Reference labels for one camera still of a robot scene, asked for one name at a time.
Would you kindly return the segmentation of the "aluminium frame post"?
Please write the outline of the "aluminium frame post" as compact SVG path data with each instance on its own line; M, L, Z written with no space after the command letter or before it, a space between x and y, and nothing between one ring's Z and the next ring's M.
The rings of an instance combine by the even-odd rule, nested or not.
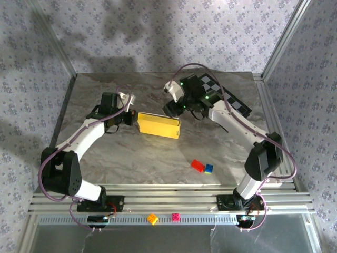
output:
M25 0L29 9L32 12L32 15L40 25L42 32L46 35L51 47L53 48L56 56L61 61L63 66L65 67L68 74L76 78L77 71L74 69L73 64L71 63L70 58L66 54L65 50L62 47L60 40L58 39L55 31L52 28L51 23L49 22L47 15L43 11L38 0Z
M280 36L279 41L277 42L265 68L263 69L263 72L261 73L262 81L266 82L270 78L311 2L312 0L299 0L297 3L284 31Z

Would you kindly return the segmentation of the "black circuit board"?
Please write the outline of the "black circuit board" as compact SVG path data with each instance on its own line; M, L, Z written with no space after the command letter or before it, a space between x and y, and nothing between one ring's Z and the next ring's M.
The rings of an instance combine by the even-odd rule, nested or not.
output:
M238 221L237 226L239 228L250 229L253 226L256 217L251 215L237 215L236 219Z
M89 215L87 217L87 224L91 229L105 228L108 223L109 218L105 215Z

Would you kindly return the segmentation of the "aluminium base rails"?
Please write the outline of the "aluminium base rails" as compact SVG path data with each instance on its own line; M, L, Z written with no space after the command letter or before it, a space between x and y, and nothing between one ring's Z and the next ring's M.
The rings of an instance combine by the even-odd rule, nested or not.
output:
M232 187L220 184L107 184L107 194L124 196L123 213L210 213L217 212L216 196L232 194ZM267 183L261 194L269 214L314 213L308 192L295 185Z

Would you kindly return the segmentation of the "black left circuit board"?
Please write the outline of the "black left circuit board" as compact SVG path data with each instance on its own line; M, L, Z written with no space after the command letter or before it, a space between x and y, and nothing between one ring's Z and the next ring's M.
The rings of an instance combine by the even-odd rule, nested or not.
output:
M109 218L105 215L89 215L87 217L87 224L91 229L105 228L108 223Z

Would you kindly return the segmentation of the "black right circuit board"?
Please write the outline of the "black right circuit board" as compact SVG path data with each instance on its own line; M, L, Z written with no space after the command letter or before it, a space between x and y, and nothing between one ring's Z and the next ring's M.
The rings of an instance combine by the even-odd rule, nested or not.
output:
M250 229L253 226L256 217L251 215L237 215L236 219L238 221L237 226L239 228Z

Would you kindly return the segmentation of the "aluminium side rail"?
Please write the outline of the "aluminium side rail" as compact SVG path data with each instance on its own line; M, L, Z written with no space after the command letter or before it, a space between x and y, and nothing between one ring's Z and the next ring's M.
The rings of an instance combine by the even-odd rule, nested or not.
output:
M42 151L41 162L40 162L41 165L55 150L56 143L57 143L57 140L58 140L58 136L60 134L61 126L62 126L62 123L63 123L63 120L64 120L64 116L65 116L65 113L66 113L66 110L67 110L67 106L68 106L68 103L69 103L71 93L72 93L72 90L73 90L73 87L74 87L77 76L78 76L78 74L76 74L74 77L71 77L71 79L69 81L68 88L66 90L66 94L65 94L65 97L64 97L61 109L60 109L60 113L58 114L56 126L54 128L54 132L53 132L53 135L52 135L52 140L50 142L50 145Z
M261 106L264 112L266 125L268 132L277 132L282 138L282 146L288 149L285 136L277 115L276 108L274 106L269 88L264 84L260 74L253 73L254 82L256 84L257 92L260 97ZM279 168L274 171L276 177L285 177L289 176L293 172L293 163L289 159L289 156L283 153L283 162L280 164ZM294 185L296 191L302 192L301 183L298 180L297 176L294 176L292 179L274 179L271 178L268 183L265 184L278 184L280 187L282 184L291 183Z

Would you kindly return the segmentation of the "white yellow paper box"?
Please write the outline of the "white yellow paper box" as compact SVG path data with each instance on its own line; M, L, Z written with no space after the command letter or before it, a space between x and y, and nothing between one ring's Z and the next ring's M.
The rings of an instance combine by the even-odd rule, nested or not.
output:
M141 112L137 123L139 131L144 134L171 139L180 137L181 121L178 118Z

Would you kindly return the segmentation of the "red toy brick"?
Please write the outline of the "red toy brick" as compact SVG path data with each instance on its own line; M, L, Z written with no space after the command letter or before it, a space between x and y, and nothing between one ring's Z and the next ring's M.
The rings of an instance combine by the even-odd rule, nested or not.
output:
M197 170L200 173L203 173L205 170L205 165L198 160L194 159L191 163L191 167Z

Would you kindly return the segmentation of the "black white chessboard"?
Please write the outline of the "black white chessboard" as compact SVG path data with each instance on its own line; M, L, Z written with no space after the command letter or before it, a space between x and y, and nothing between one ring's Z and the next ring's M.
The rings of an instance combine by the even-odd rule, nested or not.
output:
M200 77L198 77L198 80L202 84L206 93L210 93L211 91L214 91L218 93L220 96L223 96L219 83L214 78L212 78L209 74L201 75ZM231 105L232 108L236 110L240 115L247 118L252 112L252 109L249 108L246 104L244 104L239 98L237 98L233 93L231 93L225 87L223 87L223 90L224 90L225 98L228 104Z

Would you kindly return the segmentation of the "glossy metal panel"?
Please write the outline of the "glossy metal panel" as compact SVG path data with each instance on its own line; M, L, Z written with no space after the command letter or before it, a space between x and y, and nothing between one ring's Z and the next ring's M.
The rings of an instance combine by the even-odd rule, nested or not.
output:
M253 231L234 225L41 225L31 215L16 253L324 253L308 214L271 215Z

